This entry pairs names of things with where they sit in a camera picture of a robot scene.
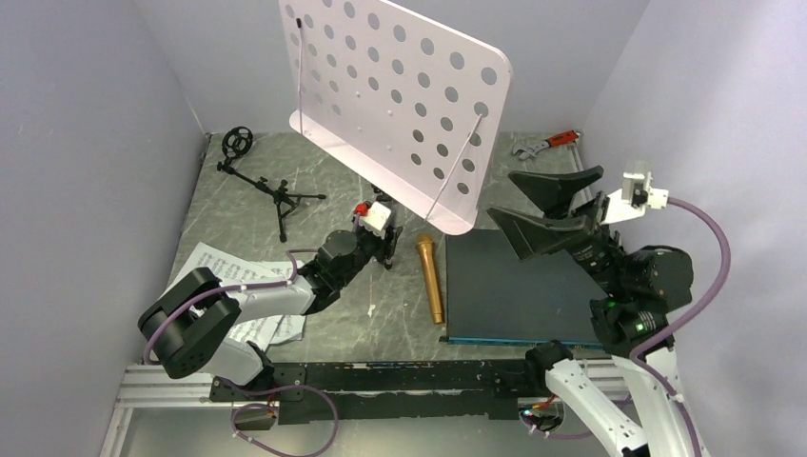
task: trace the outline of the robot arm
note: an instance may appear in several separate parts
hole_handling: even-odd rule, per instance
[[[693,449],[697,431],[685,425],[681,398],[670,398],[662,381],[630,360],[632,349],[667,327],[668,312],[692,301],[692,260],[686,252],[666,246],[628,254],[619,233],[612,234],[608,226],[640,217],[647,208],[664,208],[668,192],[651,188],[650,170],[639,163],[624,174],[622,189],[609,196],[600,192],[573,209],[577,192],[601,176],[601,167],[564,175],[514,171],[511,181],[544,217],[496,207],[488,213],[522,260],[566,250],[608,294],[591,302],[591,322],[625,378],[644,429],[627,422],[593,387],[577,364],[567,360],[570,354],[559,349],[561,343],[528,351],[527,371],[534,373],[538,390],[559,395],[575,410],[610,455],[708,456],[704,447]],[[645,361],[680,392],[672,336],[651,348]]]
[[[239,386],[256,378],[270,383],[273,368],[262,349],[227,333],[253,319],[325,310],[373,258],[389,268],[401,233],[392,225],[392,202],[362,204],[355,217],[353,231],[330,233],[314,259],[288,279],[223,282],[208,268],[193,270],[141,316],[147,350],[153,348],[174,379],[202,371]]]

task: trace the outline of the marble table surface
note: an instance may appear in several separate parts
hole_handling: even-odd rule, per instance
[[[487,172],[476,227],[494,229],[483,209],[491,204],[532,213],[537,209],[510,183],[512,169],[562,173],[578,169],[571,147],[542,151],[537,158],[520,161],[510,155],[514,142],[534,144],[548,135],[501,133]],[[251,151],[234,164],[242,174],[264,176],[276,188],[281,179],[300,193],[324,193],[326,200],[308,200],[285,220],[288,241],[278,240],[275,207],[268,195],[248,183],[216,170],[222,160],[223,135],[213,135],[199,181],[187,212],[171,281],[193,248],[204,242],[249,261],[284,260],[291,248],[316,248],[335,229],[350,229],[350,212],[371,199],[370,184],[297,133],[261,137]],[[308,316],[302,341],[270,347],[275,362],[363,362],[396,360],[457,360],[521,358],[525,348],[448,345],[438,340],[444,325],[434,325],[425,297],[423,274],[415,238],[432,235],[436,262],[445,295],[444,235],[408,209],[400,208],[403,235],[395,266],[367,265],[342,290],[342,298],[323,312]],[[310,254],[302,256],[308,260]],[[367,312],[375,304],[372,317]]]

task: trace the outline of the paper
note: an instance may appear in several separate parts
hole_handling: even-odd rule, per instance
[[[199,243],[180,268],[170,287],[173,287],[191,270],[199,267],[210,268],[219,279],[237,281],[286,278],[291,274],[291,264],[288,261],[248,262],[205,243]],[[252,341],[259,348],[266,348],[269,345],[302,339],[304,326],[305,316],[271,316],[239,324],[231,328],[227,336],[240,342]]]

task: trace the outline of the gray wall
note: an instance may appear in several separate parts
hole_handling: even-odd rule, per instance
[[[804,455],[807,411],[807,10],[803,2],[648,6],[585,124],[584,163],[616,189],[628,158],[728,234],[734,263],[714,304],[677,333],[686,394],[716,456]],[[718,268],[714,237],[680,209],[619,226],[630,248]]]
[[[128,0],[0,2],[0,455],[97,455],[204,142]]]
[[[514,80],[502,129],[554,131],[582,126],[647,1],[394,3],[503,50],[513,64]],[[278,2],[135,2],[205,131],[238,125],[255,131],[289,129],[288,116],[297,104]],[[361,0],[353,3],[357,24],[366,26],[370,11],[362,9]]]

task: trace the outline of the white music stand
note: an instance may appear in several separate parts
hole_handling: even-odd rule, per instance
[[[279,4],[299,92],[290,126],[442,232],[471,230],[507,57],[384,0]]]

